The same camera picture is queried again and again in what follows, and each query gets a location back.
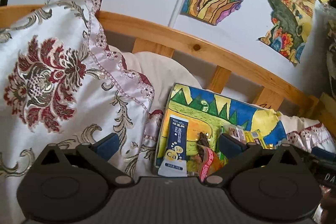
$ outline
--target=metal screw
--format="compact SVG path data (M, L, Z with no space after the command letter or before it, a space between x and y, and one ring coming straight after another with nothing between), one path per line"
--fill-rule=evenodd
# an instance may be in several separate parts
M129 184L132 182L132 178L129 176L118 176L115 178L115 182L118 184Z
M209 176L207 177L207 182L211 184L220 184L223 181L223 178L220 176Z

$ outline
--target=red flower embroidery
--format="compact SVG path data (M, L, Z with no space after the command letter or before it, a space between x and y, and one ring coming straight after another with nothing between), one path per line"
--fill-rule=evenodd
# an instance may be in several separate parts
M28 55L19 55L9 75L4 100L31 129L41 121L49 132L59 132L60 120L73 117L75 109L64 102L75 101L76 92L86 73L83 60L75 50L54 46L56 38L44 40L38 48L36 36L28 44Z

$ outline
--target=black device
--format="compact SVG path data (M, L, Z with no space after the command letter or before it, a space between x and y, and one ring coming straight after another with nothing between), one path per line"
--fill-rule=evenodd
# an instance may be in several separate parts
M36 223L314 223L319 184L333 186L335 165L288 144L265 150L222 134L219 146L240 145L221 170L197 177L141 177L110 165L98 145L41 152L17 190L26 224Z

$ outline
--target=bed frame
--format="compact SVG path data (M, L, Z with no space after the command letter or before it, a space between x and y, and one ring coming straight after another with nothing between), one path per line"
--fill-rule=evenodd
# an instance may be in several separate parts
M9 27L41 7L0 7L0 28ZM262 86L253 102L248 103L278 110L286 98L300 107L298 116L319 120L336 136L336 120L318 98L306 95L259 65L205 40L156 23L105 11L98 12L96 16L105 30L136 38L132 53L147 51L171 58L177 50L213 63L217 67L207 89L221 93L231 73L235 73Z

